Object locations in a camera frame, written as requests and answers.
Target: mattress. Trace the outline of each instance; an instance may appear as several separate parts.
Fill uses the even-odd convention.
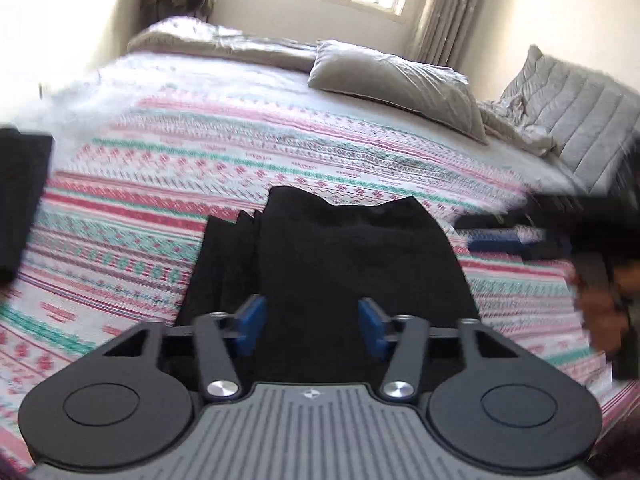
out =
[[[481,146],[401,110],[311,90],[306,76],[221,59],[135,53],[15,120],[56,139],[17,281],[0,298],[0,449],[31,460],[17,427],[35,384],[143,319],[171,323],[206,217],[264,206],[275,185],[335,204],[413,195],[449,236],[482,320],[596,395],[604,431],[639,397],[589,349],[568,264],[472,256],[450,227],[529,189],[571,190],[498,140]]]

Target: metal screw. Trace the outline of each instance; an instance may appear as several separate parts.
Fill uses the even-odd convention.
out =
[[[387,397],[404,399],[414,394],[414,387],[404,381],[391,381],[382,388],[382,393]]]
[[[231,397],[240,387],[233,381],[213,381],[207,386],[207,393],[214,397]]]

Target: beige wall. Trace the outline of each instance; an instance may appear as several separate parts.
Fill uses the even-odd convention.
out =
[[[640,0],[482,0],[458,69],[498,98],[531,43],[640,91]]]
[[[0,120],[123,54],[140,0],[0,0]]]
[[[420,0],[406,0],[402,16],[340,0],[217,0],[210,23],[272,38],[334,39],[404,52]]]

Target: black fabric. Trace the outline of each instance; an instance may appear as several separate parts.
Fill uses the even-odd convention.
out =
[[[52,145],[50,136],[0,128],[0,285],[11,282],[20,266]]]
[[[478,317],[447,237],[414,198],[333,206],[300,189],[274,187],[252,225],[244,215],[236,225],[221,222],[209,221],[178,323],[224,310],[225,301],[230,306],[224,298],[235,298],[237,307],[248,294],[265,295],[267,325],[252,360],[238,363],[245,383],[377,385],[386,365],[366,355],[358,332],[362,297],[390,316],[421,316],[433,326]],[[197,288],[208,292],[199,296]],[[459,369],[432,362],[423,389]]]

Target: patterned blanket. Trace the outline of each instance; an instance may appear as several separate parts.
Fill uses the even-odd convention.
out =
[[[448,225],[500,209],[524,186],[395,129],[273,102],[167,90],[142,99],[50,178],[18,280],[0,297],[0,447],[30,457],[17,427],[25,394],[142,319],[172,322],[209,214],[260,209],[274,185],[335,204],[415,196],[460,258],[482,318],[587,384],[606,428],[634,405],[592,353],[564,282],[567,264],[471,256]]]

